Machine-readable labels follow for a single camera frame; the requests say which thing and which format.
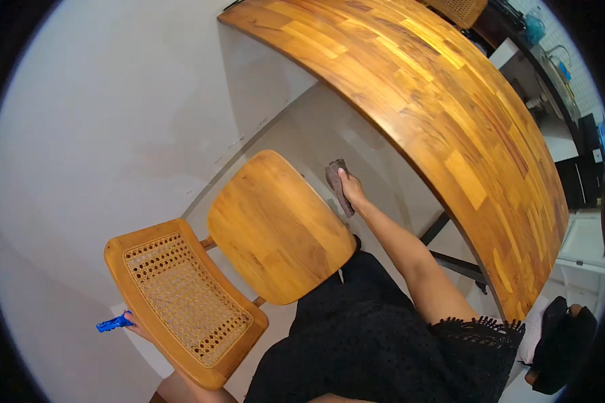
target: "blue trigger sprayer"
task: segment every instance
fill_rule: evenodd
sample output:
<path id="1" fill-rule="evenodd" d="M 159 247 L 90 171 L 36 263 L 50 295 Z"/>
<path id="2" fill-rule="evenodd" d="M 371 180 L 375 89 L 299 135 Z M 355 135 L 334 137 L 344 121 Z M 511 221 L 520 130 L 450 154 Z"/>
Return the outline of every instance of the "blue trigger sprayer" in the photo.
<path id="1" fill-rule="evenodd" d="M 110 331 L 115 329 L 116 327 L 125 327 L 125 326 L 134 326 L 134 323 L 130 322 L 128 319 L 124 318 L 123 315 L 117 316 L 114 319 L 106 320 L 105 322 L 101 322 L 97 324 L 97 330 L 99 333 L 103 333 L 104 331 Z"/>

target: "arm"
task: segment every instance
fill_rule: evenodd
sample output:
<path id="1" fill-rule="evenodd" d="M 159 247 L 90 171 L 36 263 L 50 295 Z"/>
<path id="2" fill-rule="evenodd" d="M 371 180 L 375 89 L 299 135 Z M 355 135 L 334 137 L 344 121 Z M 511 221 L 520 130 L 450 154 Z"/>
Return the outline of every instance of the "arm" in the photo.
<path id="1" fill-rule="evenodd" d="M 128 319 L 130 322 L 134 323 L 134 326 L 127 326 L 130 331 L 138 334 L 143 337 L 147 341 L 154 344 L 150 335 L 145 332 L 144 329 L 137 325 L 137 318 L 132 313 L 126 312 L 124 317 Z M 184 381 L 188 390 L 193 395 L 193 401 L 196 403 L 237 403 L 237 400 L 224 388 L 219 390 L 207 390 L 202 388 L 201 386 L 194 383 L 188 376 L 183 374 L 182 372 L 175 370 L 175 372 L 179 375 L 180 378 Z"/>
<path id="2" fill-rule="evenodd" d="M 358 212 L 403 276 L 412 301 L 428 323 L 456 317 L 479 318 L 464 296 L 447 278 L 426 246 L 392 221 L 365 197 L 361 182 L 339 169 L 343 193 Z"/>

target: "wooden tabletop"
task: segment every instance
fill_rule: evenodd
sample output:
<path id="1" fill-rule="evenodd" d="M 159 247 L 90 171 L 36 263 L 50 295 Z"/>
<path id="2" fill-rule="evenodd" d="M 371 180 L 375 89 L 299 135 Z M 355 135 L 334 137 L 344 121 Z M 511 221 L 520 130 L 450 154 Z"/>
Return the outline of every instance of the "wooden tabletop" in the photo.
<path id="1" fill-rule="evenodd" d="M 412 1 L 244 0 L 218 19 L 319 77 L 420 174 L 508 319 L 524 319 L 561 245 L 565 195 L 506 79 Z"/>
<path id="2" fill-rule="evenodd" d="M 278 305 L 319 286 L 356 248 L 318 193 L 270 149 L 253 156 L 218 194 L 208 230 L 251 288 Z"/>

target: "faucet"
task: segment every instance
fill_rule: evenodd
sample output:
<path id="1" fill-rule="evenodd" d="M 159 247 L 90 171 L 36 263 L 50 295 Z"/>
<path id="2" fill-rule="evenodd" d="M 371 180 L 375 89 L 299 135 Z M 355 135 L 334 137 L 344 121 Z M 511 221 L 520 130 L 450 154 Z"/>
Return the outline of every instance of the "faucet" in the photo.
<path id="1" fill-rule="evenodd" d="M 555 51 L 558 48 L 562 48 L 565 52 L 567 52 L 567 58 L 569 59 L 568 61 L 568 65 L 571 66 L 572 65 L 572 56 L 571 54 L 569 54 L 569 51 L 567 50 L 567 48 L 565 48 L 563 45 L 561 44 L 557 44 L 555 45 L 553 48 L 547 50 L 544 54 L 547 55 L 547 58 L 549 60 L 551 60 L 551 56 L 552 56 L 552 52 Z"/>

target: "white tile wall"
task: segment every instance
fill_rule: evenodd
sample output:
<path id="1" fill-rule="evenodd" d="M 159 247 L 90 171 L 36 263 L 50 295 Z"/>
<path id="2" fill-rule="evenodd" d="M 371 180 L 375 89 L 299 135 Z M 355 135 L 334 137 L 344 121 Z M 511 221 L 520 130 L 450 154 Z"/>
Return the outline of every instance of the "white tile wall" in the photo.
<path id="1" fill-rule="evenodd" d="M 557 49 L 553 54 L 565 63 L 567 70 L 569 70 L 572 76 L 569 85 L 575 95 L 576 104 L 578 104 L 578 109 L 581 111 L 581 116 L 593 113 L 597 123 L 604 121 L 603 103 L 596 85 L 594 85 L 592 75 L 584 60 L 582 60 L 581 54 L 573 43 L 572 38 L 567 34 L 567 31 L 556 16 L 541 0 L 508 0 L 508 3 L 524 15 L 533 8 L 540 6 L 542 9 L 540 18 L 547 28 L 544 37 L 540 40 L 540 45 L 544 50 L 549 50 L 561 44 L 569 51 L 570 56 L 567 56 L 566 52 L 562 49 Z"/>

